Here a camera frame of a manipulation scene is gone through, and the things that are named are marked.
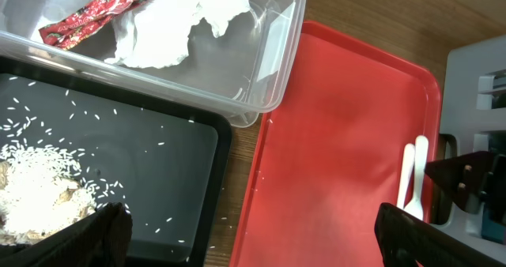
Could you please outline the red snack wrapper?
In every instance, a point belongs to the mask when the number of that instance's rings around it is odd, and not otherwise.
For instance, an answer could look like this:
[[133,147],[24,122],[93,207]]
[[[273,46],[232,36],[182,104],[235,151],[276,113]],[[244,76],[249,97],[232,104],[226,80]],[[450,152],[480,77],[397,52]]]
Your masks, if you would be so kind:
[[67,18],[39,29],[43,43],[63,50],[95,35],[108,22],[148,0],[92,0]]

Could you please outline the food scraps and rice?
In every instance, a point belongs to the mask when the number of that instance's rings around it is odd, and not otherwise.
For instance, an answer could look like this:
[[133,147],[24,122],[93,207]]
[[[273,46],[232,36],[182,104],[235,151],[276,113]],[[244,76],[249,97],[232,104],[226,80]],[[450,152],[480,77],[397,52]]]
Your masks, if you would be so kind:
[[127,198],[100,144],[103,98],[1,75],[1,243],[38,243]]

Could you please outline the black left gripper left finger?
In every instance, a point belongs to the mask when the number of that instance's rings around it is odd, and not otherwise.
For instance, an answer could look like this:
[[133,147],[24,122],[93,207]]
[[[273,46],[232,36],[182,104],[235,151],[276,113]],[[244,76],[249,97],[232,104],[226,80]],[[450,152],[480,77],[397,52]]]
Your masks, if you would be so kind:
[[132,227],[123,204],[109,204],[37,244],[2,246],[1,267],[120,267]]

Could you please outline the white tissue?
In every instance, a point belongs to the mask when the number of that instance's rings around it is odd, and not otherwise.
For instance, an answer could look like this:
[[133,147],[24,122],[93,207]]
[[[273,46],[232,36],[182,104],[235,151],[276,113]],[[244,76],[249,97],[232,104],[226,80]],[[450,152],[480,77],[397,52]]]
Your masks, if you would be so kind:
[[115,18],[116,50],[108,64],[161,69],[189,56],[191,29],[202,20],[215,38],[234,17],[251,10],[250,0],[149,0]]

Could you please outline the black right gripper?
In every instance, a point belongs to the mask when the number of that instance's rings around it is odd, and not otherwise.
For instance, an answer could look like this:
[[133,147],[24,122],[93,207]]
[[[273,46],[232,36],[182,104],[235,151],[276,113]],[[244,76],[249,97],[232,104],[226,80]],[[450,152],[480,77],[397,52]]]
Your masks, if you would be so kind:
[[484,205],[492,221],[505,224],[505,155],[479,151],[437,160],[425,174],[464,212],[477,214]]

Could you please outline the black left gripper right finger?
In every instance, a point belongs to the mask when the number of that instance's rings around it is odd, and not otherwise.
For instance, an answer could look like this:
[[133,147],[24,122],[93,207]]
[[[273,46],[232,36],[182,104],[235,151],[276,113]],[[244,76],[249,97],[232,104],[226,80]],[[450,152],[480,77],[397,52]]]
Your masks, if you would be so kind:
[[374,231],[385,267],[502,267],[389,203],[379,206]]

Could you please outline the white plastic spoon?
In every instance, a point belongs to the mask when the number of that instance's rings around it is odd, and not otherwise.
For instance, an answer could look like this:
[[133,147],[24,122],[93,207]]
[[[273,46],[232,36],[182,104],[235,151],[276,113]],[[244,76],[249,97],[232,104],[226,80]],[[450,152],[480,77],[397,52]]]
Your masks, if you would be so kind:
[[413,195],[404,210],[411,216],[423,220],[424,211],[421,203],[422,189],[425,177],[425,166],[429,151],[429,140],[420,135],[415,139],[414,172],[413,172]]

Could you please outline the white plastic fork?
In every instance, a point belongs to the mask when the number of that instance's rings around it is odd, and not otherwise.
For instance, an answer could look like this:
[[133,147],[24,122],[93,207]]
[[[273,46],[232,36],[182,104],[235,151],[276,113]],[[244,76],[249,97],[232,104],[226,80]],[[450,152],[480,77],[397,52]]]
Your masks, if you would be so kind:
[[410,177],[413,173],[415,157],[415,145],[407,144],[404,147],[402,156],[401,175],[398,186],[398,196],[396,206],[400,209],[404,209],[406,193],[410,184]]

